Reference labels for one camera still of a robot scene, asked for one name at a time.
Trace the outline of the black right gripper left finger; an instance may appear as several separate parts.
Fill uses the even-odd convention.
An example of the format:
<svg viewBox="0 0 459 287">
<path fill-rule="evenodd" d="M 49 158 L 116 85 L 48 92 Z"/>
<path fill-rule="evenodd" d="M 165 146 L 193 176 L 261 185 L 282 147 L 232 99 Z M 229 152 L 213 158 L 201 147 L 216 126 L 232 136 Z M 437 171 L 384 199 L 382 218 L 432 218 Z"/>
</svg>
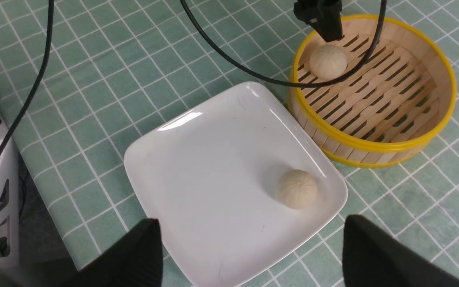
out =
<svg viewBox="0 0 459 287">
<path fill-rule="evenodd" d="M 157 219 L 141 220 L 62 287 L 160 287 L 163 248 Z"/>
</svg>

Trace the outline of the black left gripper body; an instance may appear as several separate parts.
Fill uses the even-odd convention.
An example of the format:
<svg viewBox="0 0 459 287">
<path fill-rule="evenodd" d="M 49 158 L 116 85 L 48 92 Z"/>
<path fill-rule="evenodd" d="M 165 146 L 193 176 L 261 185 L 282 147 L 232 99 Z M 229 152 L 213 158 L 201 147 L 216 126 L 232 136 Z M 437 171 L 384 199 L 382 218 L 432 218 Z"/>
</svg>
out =
<svg viewBox="0 0 459 287">
<path fill-rule="evenodd" d="M 338 17 L 341 11 L 341 0 L 297 0 L 293 7 L 296 18 L 303 22 Z"/>
</svg>

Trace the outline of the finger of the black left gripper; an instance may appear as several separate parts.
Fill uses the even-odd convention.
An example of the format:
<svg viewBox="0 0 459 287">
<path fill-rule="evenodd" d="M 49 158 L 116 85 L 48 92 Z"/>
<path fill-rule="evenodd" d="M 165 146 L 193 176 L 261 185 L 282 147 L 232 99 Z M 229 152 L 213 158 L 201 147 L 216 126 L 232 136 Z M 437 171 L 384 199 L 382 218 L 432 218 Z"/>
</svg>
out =
<svg viewBox="0 0 459 287">
<path fill-rule="evenodd" d="M 339 41 L 343 38 L 340 14 L 324 14 L 311 21 L 312 27 L 326 42 Z"/>
</svg>

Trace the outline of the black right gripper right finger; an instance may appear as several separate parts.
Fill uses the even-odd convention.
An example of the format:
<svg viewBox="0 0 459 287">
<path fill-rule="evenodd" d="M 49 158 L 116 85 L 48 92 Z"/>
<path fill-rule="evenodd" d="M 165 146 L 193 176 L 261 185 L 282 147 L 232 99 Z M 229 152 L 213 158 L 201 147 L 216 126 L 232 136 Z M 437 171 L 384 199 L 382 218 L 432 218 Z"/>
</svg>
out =
<svg viewBox="0 0 459 287">
<path fill-rule="evenodd" d="M 459 287 L 459 278 L 358 214 L 345 220 L 342 271 L 347 287 Z"/>
</svg>

